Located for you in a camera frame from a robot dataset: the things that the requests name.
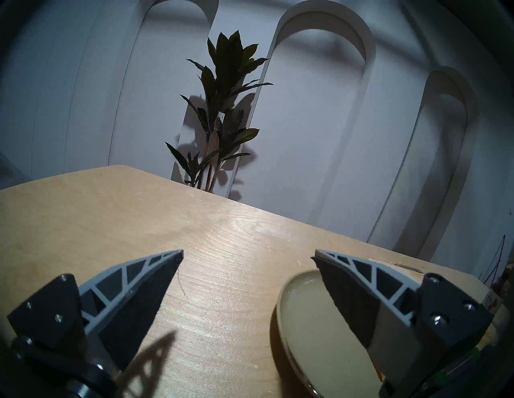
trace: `scratch on table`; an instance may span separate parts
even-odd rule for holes
[[[182,284],[180,283],[180,269],[177,270],[177,279],[178,279],[178,285],[180,286],[180,289],[182,290],[182,293],[184,293],[184,296],[187,297],[186,292],[184,291]]]

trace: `plant stem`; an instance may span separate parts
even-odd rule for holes
[[[202,159],[205,159],[205,157],[207,156],[207,151],[209,150],[209,141],[211,140],[211,135],[209,135],[209,137],[207,138],[207,142],[205,143],[205,147],[204,147],[204,153],[202,154]],[[197,185],[197,188],[198,189],[201,189],[201,181],[204,179],[204,172],[200,172],[200,177],[198,178],[198,185]]]
[[[216,169],[214,170],[214,175],[212,176],[211,186],[209,187],[209,192],[212,193],[214,189],[214,183],[216,182],[216,177],[218,176],[219,169],[221,168],[221,162],[218,162],[216,165]]]
[[[212,147],[212,150],[216,149],[217,144],[218,144],[218,140],[217,140],[217,134],[216,134],[216,137],[214,137],[214,145]],[[211,173],[212,173],[212,161],[209,164],[209,171],[207,172],[207,180],[205,181],[205,192],[210,192],[209,188],[210,188],[210,183],[211,183]]]
[[[207,188],[209,188],[209,182],[211,181],[211,173],[212,173],[212,163],[209,164],[209,171],[207,172],[207,180],[205,181],[205,192],[207,192]]]

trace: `wooden table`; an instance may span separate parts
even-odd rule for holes
[[[0,191],[2,332],[11,338],[6,315],[61,273],[80,285],[112,265],[184,249],[122,384],[144,396],[305,396],[273,316],[282,285],[315,268],[317,248],[437,272],[478,301],[487,293],[471,275],[110,166]]]

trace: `bottle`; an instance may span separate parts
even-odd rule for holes
[[[510,282],[508,279],[510,271],[512,270],[512,265],[513,263],[507,264],[502,276],[492,284],[489,293],[487,293],[482,301],[482,305],[493,315],[496,314],[498,308],[503,303],[503,300],[507,297],[507,292],[510,288]]]

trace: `screw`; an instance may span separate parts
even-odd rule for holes
[[[465,302],[465,303],[464,303],[464,308],[465,308],[466,310],[468,310],[468,311],[474,311],[474,310],[476,310],[475,305],[474,305],[473,303],[471,303],[471,302]]]
[[[434,325],[446,325],[448,323],[448,321],[442,315],[434,314],[431,316],[430,319],[432,319]]]

